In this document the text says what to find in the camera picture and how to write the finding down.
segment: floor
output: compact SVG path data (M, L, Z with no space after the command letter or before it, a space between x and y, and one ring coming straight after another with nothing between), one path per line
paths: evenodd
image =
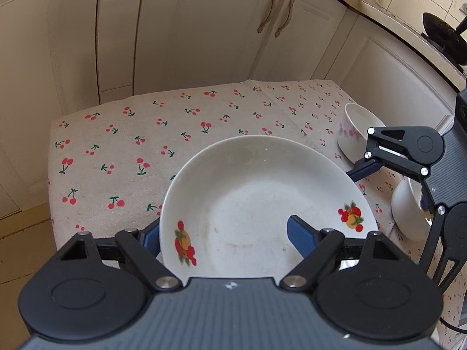
M48 204L0 220L0 350L17 349L28 339L18 295L55 251Z

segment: bowl rim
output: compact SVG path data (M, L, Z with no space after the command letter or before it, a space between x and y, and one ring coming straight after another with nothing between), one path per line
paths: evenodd
M342 172L344 173L344 175L348 178L347 174L345 173L344 170L342 170L337 164L335 164L332 160L330 160L328 157L326 157L325 155L321 154L320 152L318 152L317 150L315 149L312 149L311 147L308 147L307 145L304 145L302 143L299 143L299 142L296 142L296 141L293 141L292 139L288 139L288 138L283 138L281 136L264 136L262 134L251 134L251 135L247 135L247 136L233 136L233 137L230 137L230 138L226 138L226 139L223 139L223 140L220 140L218 142L215 142L215 143L212 143L211 145L205 147L204 149L200 150L199 152L197 152L195 155L193 155L188 161L186 161L186 163L183 165L183 167L178 171L177 175L175 176L174 180L172 181L172 183L170 184L169 188L167 189L167 193L165 194L165 197L164 197L164 201L163 201L163 204L162 204L162 209L161 209L161 216L160 216L160 221L159 221L159 230L160 230L160 238L161 240L159 240L159 244L160 244L160 249L161 249L161 253L162 255L164 254L164 251L167 251L169 248L166 247L166 246L170 246L168 243L166 244L162 238L164 237L164 233L166 232L166 230L164 229L164 225L163 225L163 217L164 217L164 212L165 212L165 209L166 209L166 202L167 202L167 197L170 195L170 193L172 192L172 189L173 188L176 188L176 185L177 185L177 180L179 178L181 178L186 170L186 168L188 167L188 164L190 164L195 158L201 156L202 154L210 151L213 147L215 146L221 146L227 142L231 142L231 141L242 141L244 139L250 139L250 138L260 138L260 139L265 139L265 140L278 140L278 141L282 141L282 142L287 142L289 144L294 144L294 145L299 145L300 147L304 147L305 149L311 151L312 153L315 153L317 156L319 157L322 157L324 158L324 160L326 160L326 162L330 165L331 168L334 168L336 173L338 172ZM357 185L354 184L352 182L352 180L349 178L350 182L352 183L352 185L355 186L356 189L358 189ZM368 203L368 201L363 197L365 203L368 205L368 207L370 208L370 212L371 212L371 207L370 207L370 204ZM372 214L371 216L373 219L374 219L374 222L376 222L376 218L374 217L374 215Z
M378 122L381 124L381 125L378 125L378 126L375 125L375 127L386 127L386 125L384 124L384 122L382 122L374 113L370 112L370 111L369 111L368 109L366 109L365 107L363 107L363 106L357 104L356 102L348 102L348 103L345 104L345 106L344 106L344 112L345 112L345 114L346 114L346 117L347 117L347 119L349 120L349 122L352 124L352 126L358 131L358 133L360 133L360 135L361 135L365 140L368 140L368 133L367 133L367 132L362 133L362 132L360 131L360 129L355 125L355 123L353 122L353 120L350 118L349 113L348 113L348 111L347 111L347 107L348 107L349 105L352 105L352 106L356 107L356 109L360 109L360 110L362 110L362 111L365 112L365 113L369 113L370 116L371 116L372 118L374 118L376 121L378 121Z

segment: kitchen counter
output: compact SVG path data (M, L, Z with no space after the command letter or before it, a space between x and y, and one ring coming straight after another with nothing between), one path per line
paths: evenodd
M363 0L341 0L359 14L369 18L385 30L399 37L408 46L425 58L447 81L457 90L466 87L466 77L449 60L447 60L436 48L428 43L420 34L408 27L391 13L374 7Z

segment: cherry print tablecloth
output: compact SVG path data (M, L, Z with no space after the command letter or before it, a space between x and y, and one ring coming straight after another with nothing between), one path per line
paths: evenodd
M292 139L347 171L352 164L337 145L337 131L348 102L353 100L330 80L247 80L133 96L63 117L52 123L48 158L57 246L80 230L110 237L127 227L144 228L160 215L167 188L186 161L232 136ZM417 261L423 243L404 238L391 215L400 180L384 168L357 185L379 229ZM453 324L465 290L459 275L445 293L443 316ZM438 328L449 348L454 333Z

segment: cabinet handle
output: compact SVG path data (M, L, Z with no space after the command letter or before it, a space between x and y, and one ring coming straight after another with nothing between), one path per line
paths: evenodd
M268 16L264 19L263 22L261 22L260 27L258 28L258 34L263 31L264 27L266 24L271 20L272 15L274 14L274 9L275 9L275 4L276 0L271 0L271 10L269 11Z
M279 35L281 35L281 31L285 29L285 27L290 23L290 21L292 20L292 7L293 7L293 3L295 2L295 0L290 0L289 1L289 15L287 16L287 19L285 20L284 24L277 28L276 30L276 33L274 34L274 36L277 38Z

